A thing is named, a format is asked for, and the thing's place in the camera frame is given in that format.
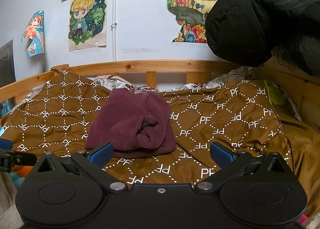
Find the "black puffer jacket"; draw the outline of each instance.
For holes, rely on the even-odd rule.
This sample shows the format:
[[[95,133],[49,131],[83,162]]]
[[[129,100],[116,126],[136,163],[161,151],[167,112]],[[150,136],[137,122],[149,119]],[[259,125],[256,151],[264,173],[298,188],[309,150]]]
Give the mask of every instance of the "black puffer jacket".
[[[205,28],[211,50],[228,61],[258,66],[280,44],[302,70],[320,73],[320,0],[218,0]]]

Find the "wooden bed frame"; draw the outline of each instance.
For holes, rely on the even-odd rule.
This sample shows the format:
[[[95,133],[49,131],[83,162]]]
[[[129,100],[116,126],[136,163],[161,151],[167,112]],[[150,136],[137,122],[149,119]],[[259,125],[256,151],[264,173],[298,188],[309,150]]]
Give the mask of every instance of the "wooden bed frame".
[[[186,83],[202,83],[210,81],[212,73],[228,73],[237,67],[239,65],[230,62],[205,60],[139,60],[78,66],[57,65],[48,72],[0,88],[0,102],[14,97],[18,103],[32,91],[32,88],[51,80],[58,75],[57,71],[62,69],[83,76],[146,72],[146,84],[156,87],[157,72],[186,72]],[[320,131],[320,78],[309,76],[287,63],[279,65],[275,57],[259,69],[289,92],[303,120]]]

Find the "folded maroon garment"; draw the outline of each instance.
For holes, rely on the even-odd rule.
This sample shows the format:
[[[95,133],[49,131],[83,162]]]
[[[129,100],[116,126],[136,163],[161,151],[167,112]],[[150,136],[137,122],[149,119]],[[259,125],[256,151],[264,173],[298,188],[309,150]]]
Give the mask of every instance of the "folded maroon garment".
[[[149,158],[172,152],[171,106],[159,95],[113,89],[92,123],[86,149],[111,142],[116,158]]]

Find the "poster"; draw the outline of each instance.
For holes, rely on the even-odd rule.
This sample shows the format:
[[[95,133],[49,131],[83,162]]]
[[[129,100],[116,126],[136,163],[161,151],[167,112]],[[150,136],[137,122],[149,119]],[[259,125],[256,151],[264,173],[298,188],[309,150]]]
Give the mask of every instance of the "poster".
[[[69,51],[106,45],[107,0],[71,0]]]
[[[30,46],[27,49],[29,56],[35,56],[44,53],[44,11],[37,11],[31,20],[21,38],[32,39]]]
[[[167,0],[181,29],[173,42],[207,43],[205,18],[217,0]]]

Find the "cartoon girl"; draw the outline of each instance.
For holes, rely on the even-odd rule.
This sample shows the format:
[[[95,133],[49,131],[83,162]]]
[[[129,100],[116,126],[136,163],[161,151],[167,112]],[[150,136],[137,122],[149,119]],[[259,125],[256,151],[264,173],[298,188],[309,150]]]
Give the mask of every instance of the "cartoon girl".
[[[41,34],[43,30],[41,29],[41,22],[43,17],[38,15],[30,20],[29,25],[25,31],[23,38],[28,37],[33,39],[34,43],[38,44],[38,53],[43,53],[43,35]]]

